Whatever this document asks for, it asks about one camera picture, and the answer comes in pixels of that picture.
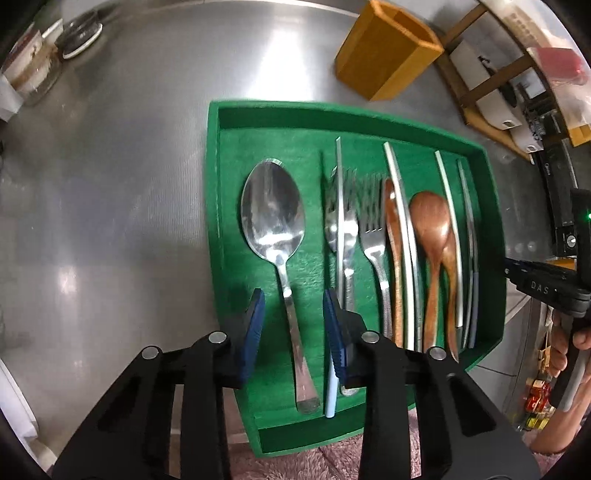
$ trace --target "screw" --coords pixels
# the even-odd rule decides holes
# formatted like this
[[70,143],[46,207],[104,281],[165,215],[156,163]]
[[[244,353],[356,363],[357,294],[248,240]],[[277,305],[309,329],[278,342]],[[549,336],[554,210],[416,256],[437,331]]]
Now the screw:
[[445,357],[447,357],[447,353],[445,353],[445,350],[440,346],[434,346],[431,348],[429,350],[429,355],[431,355],[431,358],[435,360],[443,360]]
[[152,360],[158,356],[158,349],[155,346],[147,346],[142,350],[142,358],[144,360]]
[[223,343],[228,336],[224,332],[212,332],[209,334],[209,341],[211,343]]
[[377,341],[379,340],[379,333],[368,330],[367,332],[363,332],[363,334],[361,335],[361,339],[365,343],[377,343]]

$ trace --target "human hand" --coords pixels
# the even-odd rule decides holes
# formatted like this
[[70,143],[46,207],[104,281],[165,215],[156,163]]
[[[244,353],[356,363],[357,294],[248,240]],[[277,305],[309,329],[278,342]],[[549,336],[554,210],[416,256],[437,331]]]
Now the human hand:
[[[552,327],[552,335],[550,338],[552,349],[550,350],[550,366],[548,367],[548,372],[553,377],[557,377],[567,365],[566,353],[569,351],[569,338],[566,336],[566,332],[560,325],[562,315],[563,314],[556,309],[552,312],[552,322],[554,323],[554,326]],[[575,333],[573,337],[573,345],[579,350],[590,349],[591,327],[585,328]],[[587,364],[587,368],[581,383],[587,383],[590,378],[591,362]]]

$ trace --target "wooden shelf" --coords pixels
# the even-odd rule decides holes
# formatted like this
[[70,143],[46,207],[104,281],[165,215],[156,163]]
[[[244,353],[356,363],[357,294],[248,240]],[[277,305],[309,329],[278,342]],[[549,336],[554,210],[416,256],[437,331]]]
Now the wooden shelf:
[[499,130],[498,128],[493,127],[484,119],[476,105],[462,106],[460,99],[464,97],[469,90],[450,60],[448,53],[442,53],[435,61],[435,64],[439,69],[439,73],[445,80],[448,90],[456,102],[458,110],[461,111],[465,124],[469,125],[474,130],[479,131],[481,134],[486,135],[495,142],[507,147],[523,159],[531,162],[530,154],[516,145],[508,130]]

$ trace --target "tray rim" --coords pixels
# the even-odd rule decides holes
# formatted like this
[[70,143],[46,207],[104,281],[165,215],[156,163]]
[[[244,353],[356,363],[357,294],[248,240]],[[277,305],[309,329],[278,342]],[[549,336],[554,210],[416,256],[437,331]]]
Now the tray rim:
[[[414,128],[421,131],[429,131],[432,135],[436,135],[441,137],[442,139],[446,139],[455,143],[456,145],[461,145],[465,151],[453,151],[453,150],[445,150],[447,152],[456,153],[458,155],[462,155],[466,157],[467,161],[470,162],[469,156],[470,155],[478,155],[481,158],[479,161],[483,161],[484,165],[482,167],[486,168],[486,173],[488,177],[492,180],[492,190],[494,201],[496,205],[496,211],[499,213],[499,226],[501,228],[502,233],[502,246],[505,249],[505,235],[502,232],[502,218],[500,213],[500,205],[499,205],[499,197],[498,197],[498,189],[496,187],[495,177],[492,171],[492,167],[486,152],[486,149],[481,145],[462,138],[454,133],[448,132],[438,127],[433,127],[431,125],[423,124],[421,122],[407,120],[401,118],[396,115],[391,115],[388,113],[380,113],[370,111],[364,108],[355,107],[355,106],[346,106],[340,105],[335,103],[325,103],[325,102],[285,102],[285,101],[273,101],[273,100],[213,100],[210,102],[209,111],[208,111],[208,119],[207,119],[207,135],[206,135],[206,155],[205,155],[205,170],[204,170],[204,182],[205,182],[205,202],[206,202],[206,225],[207,225],[207,240],[208,240],[208,249],[209,249],[209,257],[210,257],[210,267],[212,273],[212,286],[213,286],[213,294],[214,294],[214,302],[216,308],[217,315],[226,315],[226,293],[220,295],[219,292],[216,291],[215,285],[223,283],[223,274],[222,274],[222,265],[223,265],[223,249],[220,246],[220,242],[218,241],[220,238],[220,231],[219,231],[219,211],[217,208],[217,196],[220,189],[220,181],[218,172],[218,146],[219,146],[219,135],[220,135],[220,117],[219,113],[222,109],[253,109],[253,108],[274,108],[274,109],[286,109],[286,110],[298,110],[298,109],[306,109],[312,111],[321,111],[321,112],[333,112],[333,113],[341,113],[345,115],[352,115],[352,116],[362,116],[370,119],[377,119],[381,121],[388,122],[393,125],[404,126],[406,128]],[[393,140],[398,141],[405,141],[404,139],[394,138]],[[465,370],[470,370],[474,366],[476,366],[480,360],[482,360],[490,351],[502,340],[502,336],[494,341],[490,341],[483,344],[484,350],[477,354],[473,355],[469,358],[468,361],[464,356],[460,363],[465,368]],[[251,413],[248,402],[246,401],[246,391],[235,391],[237,403],[239,410],[241,412],[242,421],[245,427],[245,431],[248,435],[249,442],[251,444],[251,448],[254,451],[256,456],[278,456],[278,455],[286,455],[288,453],[294,452],[301,452],[304,449],[314,448],[321,445],[327,445],[332,442],[337,442],[339,440],[351,437],[358,433],[361,433],[363,428],[354,430],[350,433],[346,433],[331,439],[327,439],[326,441],[313,443],[307,445],[305,447],[295,447],[292,449],[285,449],[285,450],[278,450],[273,452],[264,452],[262,451],[261,439],[258,435],[258,432],[261,430],[257,427],[254,420],[254,415]],[[251,435],[251,432],[257,432],[256,437]]]

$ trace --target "metal countertop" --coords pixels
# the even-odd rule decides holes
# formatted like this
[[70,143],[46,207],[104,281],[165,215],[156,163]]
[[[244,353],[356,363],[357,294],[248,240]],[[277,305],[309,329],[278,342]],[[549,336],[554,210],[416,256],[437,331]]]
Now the metal countertop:
[[508,255],[551,256],[537,168],[464,126],[434,67],[391,102],[336,80],[355,18],[296,2],[123,11],[4,129],[2,359],[56,453],[142,347],[183,348],[216,327],[202,176],[212,99],[355,105],[475,140]]

